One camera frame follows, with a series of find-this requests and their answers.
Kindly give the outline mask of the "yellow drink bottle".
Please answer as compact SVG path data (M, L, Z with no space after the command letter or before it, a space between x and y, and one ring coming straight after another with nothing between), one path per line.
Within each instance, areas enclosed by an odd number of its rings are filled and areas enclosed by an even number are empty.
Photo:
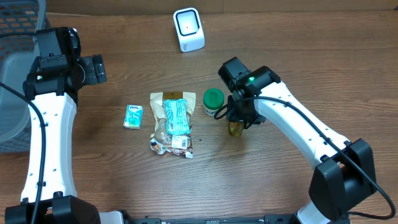
M229 134L234 137L240 137L244 131L244 123L242 122L229 122Z

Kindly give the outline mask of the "green lid jar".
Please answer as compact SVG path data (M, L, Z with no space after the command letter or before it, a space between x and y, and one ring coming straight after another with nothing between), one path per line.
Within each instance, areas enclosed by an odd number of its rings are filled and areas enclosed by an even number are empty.
M210 88L203 95L203 110L208 116L214 116L223 105L224 94L221 90Z

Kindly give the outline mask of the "teal tissue pack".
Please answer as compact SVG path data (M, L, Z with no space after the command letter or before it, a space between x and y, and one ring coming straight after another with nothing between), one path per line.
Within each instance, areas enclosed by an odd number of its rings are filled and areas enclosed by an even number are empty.
M127 129L140 129L144 109L141 105L127 105L123 126Z

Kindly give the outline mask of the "brown nut pouch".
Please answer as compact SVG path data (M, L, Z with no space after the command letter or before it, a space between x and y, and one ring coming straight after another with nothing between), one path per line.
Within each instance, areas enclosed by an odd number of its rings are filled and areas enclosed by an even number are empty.
M191 116L195 110L196 94L184 91L166 91L150 94L150 107L155 118L155 131L151 138L154 138L161 144L168 146L172 145L173 136L189 136L192 132ZM187 101L187 120L190 127L190 134L185 135L171 135L166 132L166 114L163 107L165 100L184 99Z

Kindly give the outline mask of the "teal snack packet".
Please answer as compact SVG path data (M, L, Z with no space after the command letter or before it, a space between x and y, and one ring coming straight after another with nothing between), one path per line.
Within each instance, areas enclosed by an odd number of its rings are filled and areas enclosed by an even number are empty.
M165 100L166 132L171 135L190 134L187 120L187 101L184 99Z

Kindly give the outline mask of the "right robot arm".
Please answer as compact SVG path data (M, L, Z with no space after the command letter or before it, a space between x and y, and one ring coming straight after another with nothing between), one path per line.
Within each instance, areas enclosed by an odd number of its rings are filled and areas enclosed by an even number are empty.
M237 57L218 71L231 95L226 119L244 129L274 123L313 169L310 203L292 223L348 223L352 208L376 192L373 151L363 139L350 141L322 123L269 67L249 70Z

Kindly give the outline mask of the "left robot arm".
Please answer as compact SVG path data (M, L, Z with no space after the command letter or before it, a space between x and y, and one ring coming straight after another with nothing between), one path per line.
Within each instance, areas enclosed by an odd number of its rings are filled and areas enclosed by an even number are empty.
M21 203L5 209L6 223L100 223L98 209L77 197L72 174L72 129L78 92L107 81L100 54L81 56L70 27L35 32L39 56L23 93L1 86L28 104L31 121L28 174Z

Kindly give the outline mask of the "white barcode scanner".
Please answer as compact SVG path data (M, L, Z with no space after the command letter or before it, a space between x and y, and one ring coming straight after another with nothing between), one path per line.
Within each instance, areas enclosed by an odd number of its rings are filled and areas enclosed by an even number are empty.
M205 35L200 15L194 7L175 11L173 20L180 50L183 53L198 50L205 46Z

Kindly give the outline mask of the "grey plastic mesh basket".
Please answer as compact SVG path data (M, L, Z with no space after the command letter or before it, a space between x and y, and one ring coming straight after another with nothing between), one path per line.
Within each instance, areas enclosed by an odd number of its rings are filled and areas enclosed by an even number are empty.
M22 84L39 55L34 32L49 26L45 0L1 1L1 82L23 94ZM30 148L25 101L1 88L1 153Z

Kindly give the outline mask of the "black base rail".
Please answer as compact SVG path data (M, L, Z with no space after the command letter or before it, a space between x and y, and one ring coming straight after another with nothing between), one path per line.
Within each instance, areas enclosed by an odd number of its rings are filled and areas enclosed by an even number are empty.
M273 214L264 217L235 218L131 218L127 215L125 224L294 224L300 223L293 214Z

